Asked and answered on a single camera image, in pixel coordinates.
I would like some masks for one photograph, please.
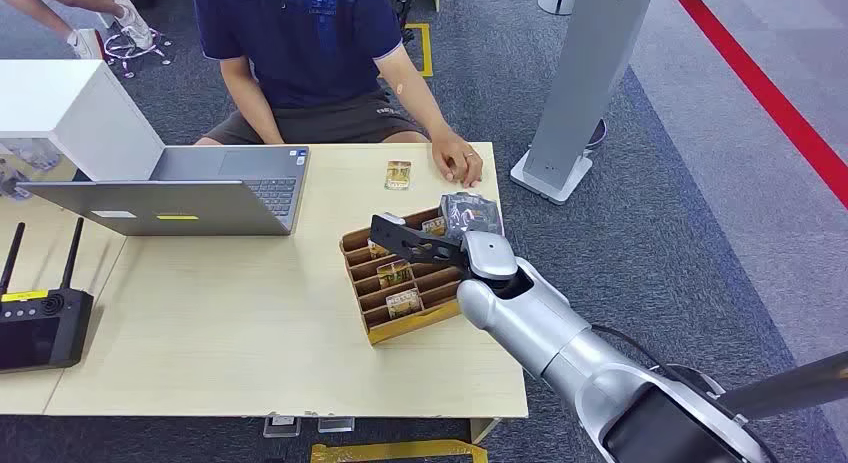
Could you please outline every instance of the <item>card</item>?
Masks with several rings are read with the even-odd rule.
[[[412,163],[409,161],[390,161],[386,168],[386,189],[406,190],[409,188],[409,172]]]
[[[445,230],[447,229],[445,226],[445,217],[437,216],[432,220],[427,220],[424,223],[421,223],[421,229],[431,235],[445,236]]]
[[[368,251],[371,252],[372,260],[376,260],[377,258],[382,258],[384,256],[389,256],[390,254],[389,250],[383,248],[377,243],[374,243],[373,241],[371,241],[370,238],[368,239]]]
[[[386,307],[389,309],[389,318],[393,320],[421,311],[421,298],[418,296],[418,289],[410,288],[396,295],[387,296]]]
[[[412,278],[412,267],[405,260],[377,267],[377,279],[380,281],[381,289],[412,281]]]

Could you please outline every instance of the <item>sneaker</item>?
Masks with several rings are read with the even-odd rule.
[[[74,53],[82,60],[102,60],[103,40],[97,30],[86,28],[74,30],[68,36],[68,44],[74,49]]]
[[[118,24],[123,27],[123,32],[135,42],[135,45],[142,50],[150,49],[153,46],[153,34],[150,32],[150,27],[144,22],[144,18],[138,14],[135,5],[130,0],[115,0],[121,8],[124,9],[124,16],[118,18]]]

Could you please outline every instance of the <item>hand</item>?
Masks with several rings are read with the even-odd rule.
[[[448,181],[459,181],[464,188],[473,188],[483,175],[483,159],[474,148],[450,128],[430,134],[433,140],[433,161]]]

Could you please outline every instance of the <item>red line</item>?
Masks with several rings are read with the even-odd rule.
[[[848,165],[792,106],[701,0],[677,0],[830,191],[848,208]]]

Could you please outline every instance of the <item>router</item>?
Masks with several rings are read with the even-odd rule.
[[[0,276],[0,373],[67,368],[80,362],[94,297],[71,289],[83,219],[77,219],[62,283],[56,290],[6,293],[24,237],[18,223]]]

